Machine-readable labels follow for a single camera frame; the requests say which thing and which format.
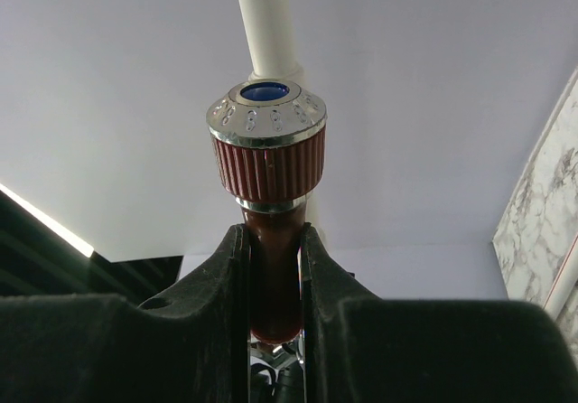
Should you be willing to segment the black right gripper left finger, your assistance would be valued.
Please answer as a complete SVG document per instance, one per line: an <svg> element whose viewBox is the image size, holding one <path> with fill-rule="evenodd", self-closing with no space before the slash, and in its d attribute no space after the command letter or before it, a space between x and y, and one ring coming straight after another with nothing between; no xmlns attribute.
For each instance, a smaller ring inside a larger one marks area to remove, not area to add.
<svg viewBox="0 0 578 403"><path fill-rule="evenodd" d="M1 302L4 402L246 402L249 236L230 227L192 272L121 295Z"/></svg>

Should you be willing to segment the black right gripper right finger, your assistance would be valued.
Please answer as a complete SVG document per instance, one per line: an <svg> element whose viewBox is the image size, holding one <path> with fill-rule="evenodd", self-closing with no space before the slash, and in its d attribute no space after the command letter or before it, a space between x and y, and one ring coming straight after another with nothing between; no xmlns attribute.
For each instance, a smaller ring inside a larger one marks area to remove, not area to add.
<svg viewBox="0 0 578 403"><path fill-rule="evenodd" d="M385 300L301 234L309 402L573 402L555 322L520 301Z"/></svg>

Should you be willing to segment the brown faucet chrome knob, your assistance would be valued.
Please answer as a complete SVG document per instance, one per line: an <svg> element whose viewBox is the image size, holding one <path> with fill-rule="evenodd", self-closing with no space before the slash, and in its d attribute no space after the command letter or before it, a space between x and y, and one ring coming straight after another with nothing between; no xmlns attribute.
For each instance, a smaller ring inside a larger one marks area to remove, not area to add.
<svg viewBox="0 0 578 403"><path fill-rule="evenodd" d="M327 121L325 102L290 80L242 82L206 111L221 184L249 236L249 329L268 344L303 327L298 253Z"/></svg>

